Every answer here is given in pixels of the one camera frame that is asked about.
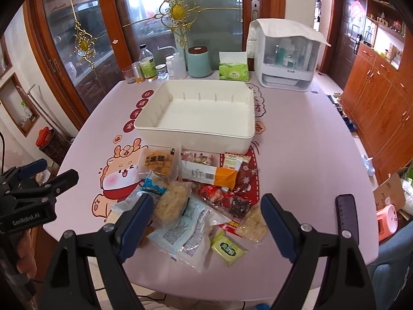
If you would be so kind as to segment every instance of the table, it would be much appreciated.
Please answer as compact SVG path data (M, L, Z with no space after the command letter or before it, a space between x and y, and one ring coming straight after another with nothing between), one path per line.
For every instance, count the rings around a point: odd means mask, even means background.
M215 72L209 78L217 77ZM335 107L314 83L307 92L263 88L251 73L248 84L255 91L253 149L259 168L259 194L271 192L300 223L333 234L337 234L335 197L353 194L359 218L359 248L366 264L372 262L378 255L372 188L352 135ZM44 226L55 239L59 240L67 229L78 234L98 230L104 223L107 204L122 199L130 190L134 180L129 175L136 167L126 169L122 163L127 159L136 164L139 148L145 145L133 129L133 119L159 85L160 81L119 82L86 121L60 168L60 172L77 170L79 183L59 196L57 219ZM125 154L128 157L123 160L114 157ZM104 181L118 166L122 174L125 170L129 173L121 177L120 189ZM136 250L123 267L132 283L182 297L275 297L288 275L290 262L281 256L270 235L258 247L241 238L237 242L248 253L230 268L210 251L203 271L198 273L174 262L153 243ZM320 259L312 288L320 286L324 266L325 260Z

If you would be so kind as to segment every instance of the tile floor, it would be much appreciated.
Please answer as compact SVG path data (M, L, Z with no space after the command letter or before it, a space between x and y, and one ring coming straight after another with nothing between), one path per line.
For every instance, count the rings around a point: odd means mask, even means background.
M330 94L333 95L335 92L342 92L342 89L327 75L319 75L317 72L314 75L314 81L315 83L323 90L325 94ZM352 133L354 142L356 143L360 155L366 154L366 150L364 149L359 137L357 136L357 133ZM372 184L372 189L374 190L378 185L377 185L377 180L375 177L370 177L370 181ZM92 273L92 279L94 283L94 287L96 289L102 288L103 287L103 282L102 282L102 277L100 275L100 271L98 268L98 263L95 258L89 258L90 262L90 271ZM149 295L153 293L154 291L137 286L135 284L132 285L133 289L135 290L137 295ZM314 308L315 301L317 299L317 296L319 294L320 288L316 288L313 290L310 290L307 296L307 299L304 303L304 306L302 310L311 310ZM98 300L100 302L108 300L107 294L105 290L97 291L98 295ZM266 303L272 304L274 300L267 300ZM250 305L257 304L257 302L247 302L246 307ZM242 303L241 302L227 302L226 304L227 310L236 310L236 309L241 309ZM104 310L110 310L111 307L110 305L105 305L102 309Z

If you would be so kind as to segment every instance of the blue chair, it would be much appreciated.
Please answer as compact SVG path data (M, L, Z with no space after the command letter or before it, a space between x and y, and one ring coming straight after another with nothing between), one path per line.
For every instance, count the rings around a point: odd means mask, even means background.
M378 258L367 269L377 310L389 309L413 273L413 222L379 246Z

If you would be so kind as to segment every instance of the glass bottle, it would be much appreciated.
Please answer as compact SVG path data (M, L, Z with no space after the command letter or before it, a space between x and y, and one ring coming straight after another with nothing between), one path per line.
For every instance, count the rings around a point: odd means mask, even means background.
M139 62L143 75L146 81L154 81L158 78L155 68L155 58L151 51L146 48L146 44L142 44L140 47Z

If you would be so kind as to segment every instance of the green tissue box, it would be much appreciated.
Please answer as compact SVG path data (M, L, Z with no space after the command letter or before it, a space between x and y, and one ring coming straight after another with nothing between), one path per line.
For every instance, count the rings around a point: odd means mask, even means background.
M249 81L248 64L220 63L219 79Z

